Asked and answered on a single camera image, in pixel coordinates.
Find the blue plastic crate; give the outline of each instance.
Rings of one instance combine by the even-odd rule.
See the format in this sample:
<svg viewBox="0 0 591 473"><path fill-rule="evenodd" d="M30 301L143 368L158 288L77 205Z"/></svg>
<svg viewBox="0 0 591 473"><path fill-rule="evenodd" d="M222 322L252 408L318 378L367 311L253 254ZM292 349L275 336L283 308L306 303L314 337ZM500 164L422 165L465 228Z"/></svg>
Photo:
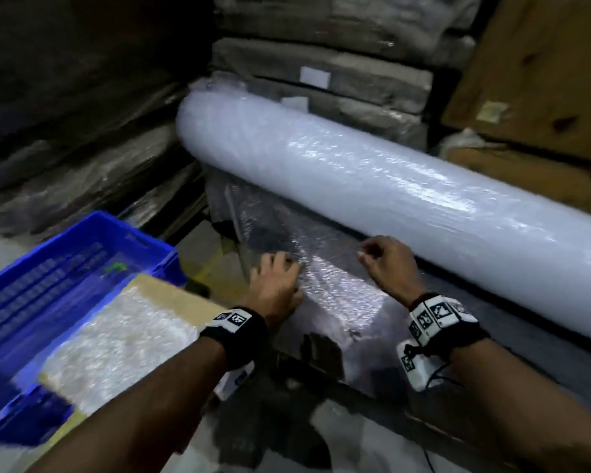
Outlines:
<svg viewBox="0 0 591 473"><path fill-rule="evenodd" d="M103 212L0 272L0 443L38 445L65 421L36 383L44 361L140 273L186 282L173 247Z"/></svg>

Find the concrete floor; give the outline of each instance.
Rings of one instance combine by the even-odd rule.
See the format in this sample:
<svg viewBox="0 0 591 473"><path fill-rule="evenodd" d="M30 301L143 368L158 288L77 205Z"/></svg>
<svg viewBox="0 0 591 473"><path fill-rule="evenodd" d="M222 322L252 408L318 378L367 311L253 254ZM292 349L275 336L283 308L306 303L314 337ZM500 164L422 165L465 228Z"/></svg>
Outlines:
<svg viewBox="0 0 591 473"><path fill-rule="evenodd" d="M247 282L236 249L209 222L176 247L187 276L207 286L213 301L228 306L244 295ZM430 472L420 445L368 419L368 413L357 413L368 411L367 400L350 397L343 402L348 410L324 390L276 375L271 364L261 361L239 391L206 414L189 448L171 458L166 473ZM39 452L0 448L0 473L24 471ZM436 473L465 471L435 453L430 458Z"/></svg>

